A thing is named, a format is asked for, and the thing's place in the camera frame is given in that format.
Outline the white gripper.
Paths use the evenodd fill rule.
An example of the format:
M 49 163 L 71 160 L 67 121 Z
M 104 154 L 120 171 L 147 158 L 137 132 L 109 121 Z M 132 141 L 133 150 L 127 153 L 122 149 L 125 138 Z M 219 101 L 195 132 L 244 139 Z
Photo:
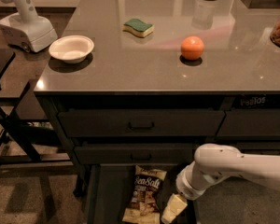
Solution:
M 176 190 L 163 210 L 161 222 L 171 224 L 187 206 L 187 200 L 196 200 L 205 192 L 205 180 L 195 164 L 186 166 L 176 177 Z

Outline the white robot base numbered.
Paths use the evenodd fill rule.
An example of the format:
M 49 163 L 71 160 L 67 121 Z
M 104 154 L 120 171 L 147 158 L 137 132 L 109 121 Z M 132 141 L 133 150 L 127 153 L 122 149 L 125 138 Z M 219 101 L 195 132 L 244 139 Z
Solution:
M 26 52 L 39 52 L 58 36 L 49 19 L 39 16 L 33 0 L 0 0 L 14 3 L 17 12 L 0 20 L 0 30 L 9 45 Z

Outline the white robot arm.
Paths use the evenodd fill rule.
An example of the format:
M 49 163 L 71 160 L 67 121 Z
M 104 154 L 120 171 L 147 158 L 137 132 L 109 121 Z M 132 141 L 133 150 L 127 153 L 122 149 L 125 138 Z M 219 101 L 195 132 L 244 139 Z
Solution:
M 194 153 L 194 161 L 176 177 L 177 194 L 172 194 L 161 222 L 171 224 L 207 189 L 229 177 L 241 177 L 266 188 L 280 191 L 280 156 L 244 154 L 236 147 L 204 144 Z

